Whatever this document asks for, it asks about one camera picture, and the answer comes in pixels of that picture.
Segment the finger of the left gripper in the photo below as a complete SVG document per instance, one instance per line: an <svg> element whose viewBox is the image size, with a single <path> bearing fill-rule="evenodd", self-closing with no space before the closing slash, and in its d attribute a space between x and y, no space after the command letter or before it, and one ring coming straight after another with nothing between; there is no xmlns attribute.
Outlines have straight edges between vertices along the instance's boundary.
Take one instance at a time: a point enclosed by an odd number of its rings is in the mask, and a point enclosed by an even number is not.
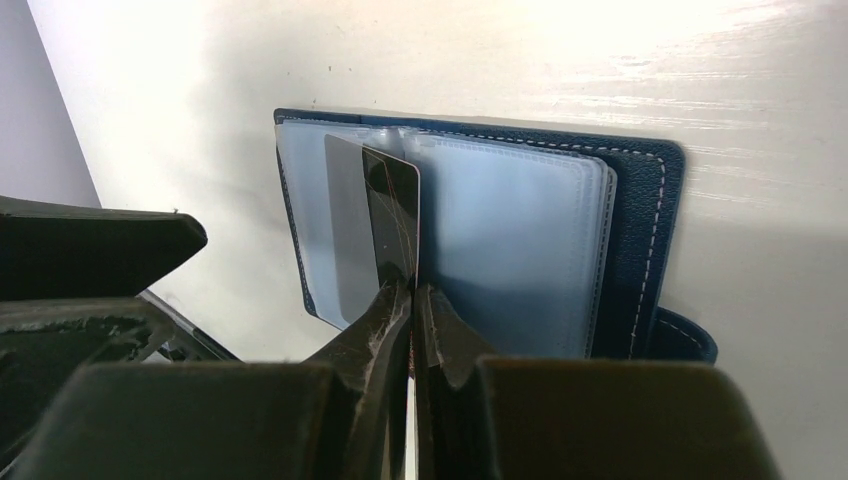
<svg viewBox="0 0 848 480"><path fill-rule="evenodd" d="M59 299L1 305L1 455L15 458L79 367L102 362L229 361L185 317L145 298Z"/></svg>
<svg viewBox="0 0 848 480"><path fill-rule="evenodd" d="M185 213L1 199L1 298L135 296L208 242Z"/></svg>

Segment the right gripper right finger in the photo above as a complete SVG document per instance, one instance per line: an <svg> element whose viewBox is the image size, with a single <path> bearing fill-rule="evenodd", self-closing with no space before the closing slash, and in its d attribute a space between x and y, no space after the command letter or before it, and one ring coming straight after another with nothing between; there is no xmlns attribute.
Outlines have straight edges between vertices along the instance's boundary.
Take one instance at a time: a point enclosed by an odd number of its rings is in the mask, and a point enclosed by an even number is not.
<svg viewBox="0 0 848 480"><path fill-rule="evenodd" d="M776 479L738 387L702 362L499 355L414 297L422 479Z"/></svg>

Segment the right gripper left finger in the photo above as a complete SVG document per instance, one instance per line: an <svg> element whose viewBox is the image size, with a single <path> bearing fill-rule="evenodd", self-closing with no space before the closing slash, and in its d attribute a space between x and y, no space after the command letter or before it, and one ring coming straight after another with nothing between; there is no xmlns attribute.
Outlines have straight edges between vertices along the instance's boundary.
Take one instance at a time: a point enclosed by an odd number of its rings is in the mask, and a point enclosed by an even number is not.
<svg viewBox="0 0 848 480"><path fill-rule="evenodd" d="M299 363L101 363L77 370L15 479L400 479L409 321L403 281Z"/></svg>

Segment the blue leather card holder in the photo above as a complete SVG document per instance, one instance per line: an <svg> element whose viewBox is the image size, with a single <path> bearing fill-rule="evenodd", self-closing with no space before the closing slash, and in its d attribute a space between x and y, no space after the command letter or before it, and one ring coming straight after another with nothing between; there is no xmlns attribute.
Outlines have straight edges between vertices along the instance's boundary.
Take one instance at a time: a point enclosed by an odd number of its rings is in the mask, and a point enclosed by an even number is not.
<svg viewBox="0 0 848 480"><path fill-rule="evenodd" d="M418 282L501 353L715 362L658 299L685 156L671 141L279 108L283 198L308 314L341 318L324 139L420 171Z"/></svg>

